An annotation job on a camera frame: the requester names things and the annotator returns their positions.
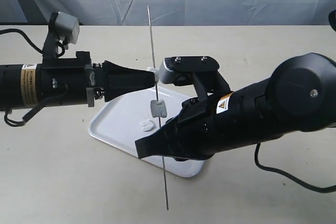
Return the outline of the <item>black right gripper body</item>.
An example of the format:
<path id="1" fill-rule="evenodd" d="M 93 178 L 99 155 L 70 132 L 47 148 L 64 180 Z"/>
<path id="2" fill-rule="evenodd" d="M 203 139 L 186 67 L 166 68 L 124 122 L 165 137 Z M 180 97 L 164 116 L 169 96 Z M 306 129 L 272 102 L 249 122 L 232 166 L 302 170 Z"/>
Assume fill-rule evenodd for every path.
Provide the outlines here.
<path id="1" fill-rule="evenodd" d="M 166 123 L 165 156 L 177 161 L 204 161 L 236 148 L 236 92 L 212 94 L 197 103 L 188 101 Z"/>

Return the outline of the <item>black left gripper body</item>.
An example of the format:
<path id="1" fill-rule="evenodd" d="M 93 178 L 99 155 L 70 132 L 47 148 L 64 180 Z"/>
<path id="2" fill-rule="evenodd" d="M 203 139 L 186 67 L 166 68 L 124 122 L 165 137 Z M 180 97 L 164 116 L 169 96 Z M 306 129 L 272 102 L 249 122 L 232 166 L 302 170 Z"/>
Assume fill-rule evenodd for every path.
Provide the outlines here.
<path id="1" fill-rule="evenodd" d="M 38 101 L 93 107 L 104 96 L 103 66 L 93 63 L 88 51 L 78 51 L 74 58 L 44 58 L 37 73 Z"/>

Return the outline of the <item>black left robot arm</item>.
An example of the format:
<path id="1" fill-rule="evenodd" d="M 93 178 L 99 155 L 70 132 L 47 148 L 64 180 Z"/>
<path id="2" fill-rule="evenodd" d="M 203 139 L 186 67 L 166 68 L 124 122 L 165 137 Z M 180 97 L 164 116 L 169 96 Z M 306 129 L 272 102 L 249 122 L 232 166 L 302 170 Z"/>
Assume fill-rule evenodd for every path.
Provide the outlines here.
<path id="1" fill-rule="evenodd" d="M 151 71 L 131 69 L 109 61 L 92 63 L 88 51 L 74 58 L 43 59 L 38 64 L 1 66 L 1 111 L 46 106 L 109 102 L 123 94 L 155 85 Z"/>

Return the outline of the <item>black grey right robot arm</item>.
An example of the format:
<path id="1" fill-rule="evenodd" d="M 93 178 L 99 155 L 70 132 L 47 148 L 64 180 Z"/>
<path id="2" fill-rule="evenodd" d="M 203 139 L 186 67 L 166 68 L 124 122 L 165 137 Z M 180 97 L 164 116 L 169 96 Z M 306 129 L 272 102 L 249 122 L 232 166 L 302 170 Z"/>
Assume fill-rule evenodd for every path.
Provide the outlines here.
<path id="1" fill-rule="evenodd" d="M 211 57 L 165 58 L 160 80 L 195 88 L 180 113 L 136 140 L 138 158 L 206 160 L 291 132 L 335 127 L 335 61 L 314 52 L 287 59 L 263 81 L 233 91 Z"/>

